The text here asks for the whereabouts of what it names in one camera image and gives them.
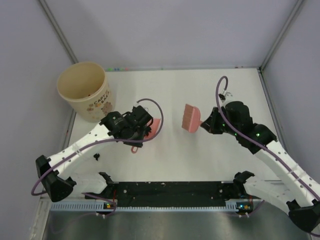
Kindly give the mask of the pink dustpan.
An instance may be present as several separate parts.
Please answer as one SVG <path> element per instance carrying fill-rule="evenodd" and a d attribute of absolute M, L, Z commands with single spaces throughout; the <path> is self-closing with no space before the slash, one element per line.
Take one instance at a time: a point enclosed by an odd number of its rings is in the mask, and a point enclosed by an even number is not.
<path fill-rule="evenodd" d="M 160 118 L 154 118 L 148 123 L 148 126 L 150 127 L 150 131 L 143 137 L 143 140 L 149 140 L 150 138 L 154 137 L 157 133 L 158 127 L 160 125 L 161 119 Z"/>

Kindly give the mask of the pink hand brush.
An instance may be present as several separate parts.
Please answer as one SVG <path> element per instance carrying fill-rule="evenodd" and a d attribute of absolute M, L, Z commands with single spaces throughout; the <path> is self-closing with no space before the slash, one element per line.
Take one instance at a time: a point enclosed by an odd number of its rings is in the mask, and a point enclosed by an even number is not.
<path fill-rule="evenodd" d="M 189 133 L 195 133 L 201 126 L 201 112 L 198 107 L 185 104 L 181 127 Z"/>

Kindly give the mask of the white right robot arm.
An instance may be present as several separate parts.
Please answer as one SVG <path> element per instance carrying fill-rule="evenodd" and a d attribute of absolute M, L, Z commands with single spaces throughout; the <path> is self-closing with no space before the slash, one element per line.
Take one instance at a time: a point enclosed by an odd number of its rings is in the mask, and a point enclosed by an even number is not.
<path fill-rule="evenodd" d="M 248 106 L 241 101 L 225 101 L 214 107 L 200 126 L 213 135 L 234 136 L 263 161 L 293 196 L 279 202 L 291 221 L 302 231 L 313 232 L 320 224 L 320 184 L 292 159 L 268 127 L 253 122 Z"/>

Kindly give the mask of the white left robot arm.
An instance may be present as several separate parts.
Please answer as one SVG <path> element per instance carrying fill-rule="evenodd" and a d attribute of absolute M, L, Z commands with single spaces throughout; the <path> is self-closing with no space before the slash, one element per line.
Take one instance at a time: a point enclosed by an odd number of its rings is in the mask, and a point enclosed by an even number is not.
<path fill-rule="evenodd" d="M 122 142 L 141 148 L 152 131 L 153 117 L 141 105 L 131 111 L 108 113 L 89 133 L 64 150 L 36 161 L 37 184 L 42 184 L 44 193 L 53 203 L 60 202 L 75 193 L 93 193 L 109 198 L 114 187 L 106 173 L 89 177 L 77 177 L 75 170 L 86 160 L 94 158 L 107 144 Z"/>

